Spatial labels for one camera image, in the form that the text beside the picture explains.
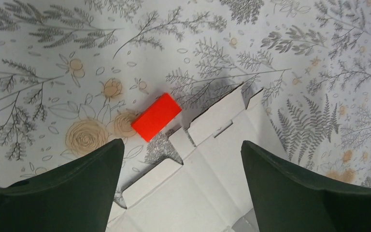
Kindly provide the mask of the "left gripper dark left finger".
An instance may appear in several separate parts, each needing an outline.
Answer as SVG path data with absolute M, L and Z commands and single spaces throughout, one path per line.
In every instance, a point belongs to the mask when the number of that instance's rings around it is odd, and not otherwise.
M 0 188 L 0 232 L 103 232 L 125 145 L 114 139 L 91 153 Z

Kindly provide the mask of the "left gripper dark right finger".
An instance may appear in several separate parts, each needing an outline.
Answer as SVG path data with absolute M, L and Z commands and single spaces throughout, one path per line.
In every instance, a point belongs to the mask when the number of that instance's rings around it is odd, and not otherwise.
M 317 174 L 250 141 L 241 158 L 261 232 L 371 232 L 371 188 Z

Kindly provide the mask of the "white cardboard paper box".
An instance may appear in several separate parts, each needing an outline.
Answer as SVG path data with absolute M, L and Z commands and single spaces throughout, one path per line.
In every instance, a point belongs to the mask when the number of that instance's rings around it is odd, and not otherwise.
M 286 159 L 262 105 L 264 90 L 248 103 L 237 87 L 169 137 L 183 160 L 165 159 L 112 205 L 109 232 L 257 232 L 241 146 L 251 141 Z

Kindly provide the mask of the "red rectangular block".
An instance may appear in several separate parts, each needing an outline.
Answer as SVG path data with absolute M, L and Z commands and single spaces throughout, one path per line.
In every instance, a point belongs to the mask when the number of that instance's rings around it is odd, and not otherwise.
M 131 127 L 146 141 L 150 142 L 182 111 L 169 93 L 163 93 L 132 123 Z

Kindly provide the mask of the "floral patterned table cloth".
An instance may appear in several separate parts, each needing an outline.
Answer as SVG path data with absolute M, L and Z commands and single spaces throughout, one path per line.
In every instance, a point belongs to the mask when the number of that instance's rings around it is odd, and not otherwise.
M 122 139 L 124 207 L 181 162 L 135 117 L 167 92 L 187 128 L 237 86 L 291 162 L 371 188 L 371 0 L 0 0 L 0 188 Z

